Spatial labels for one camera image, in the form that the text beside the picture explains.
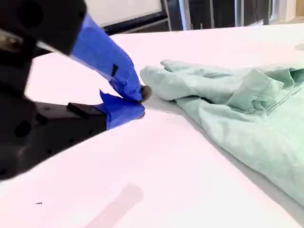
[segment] metal frame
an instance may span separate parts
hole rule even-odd
[[[179,0],[183,30],[192,30],[189,0]]]
[[[234,0],[235,26],[244,26],[244,0]]]
[[[263,19],[263,24],[264,25],[269,25],[270,17],[271,17],[271,11],[272,11],[271,0],[264,0],[264,3],[265,3],[265,6],[267,7],[267,17],[265,17]]]

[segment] white tabletop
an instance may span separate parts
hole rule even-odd
[[[163,59],[248,67],[299,61],[304,25],[116,35],[139,71]],[[34,61],[26,94],[97,104],[114,94],[96,72],[59,54]],[[303,207],[232,158],[173,104],[0,183],[0,227],[299,228]]]

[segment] wall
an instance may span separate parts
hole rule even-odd
[[[107,26],[162,10],[160,0],[85,0],[96,23]]]
[[[304,0],[296,1],[296,16],[304,17]]]
[[[276,0],[279,4],[279,20],[287,22],[295,18],[296,0]]]

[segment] light green shirt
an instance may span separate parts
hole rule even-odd
[[[304,205],[304,69],[222,69],[162,61],[145,84],[175,100],[223,149]]]

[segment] blue painter's tape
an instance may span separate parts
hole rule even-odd
[[[136,120],[144,115],[144,106],[138,102],[132,102],[111,94],[100,91],[103,104],[95,108],[107,114],[107,130],[123,125],[131,120]]]

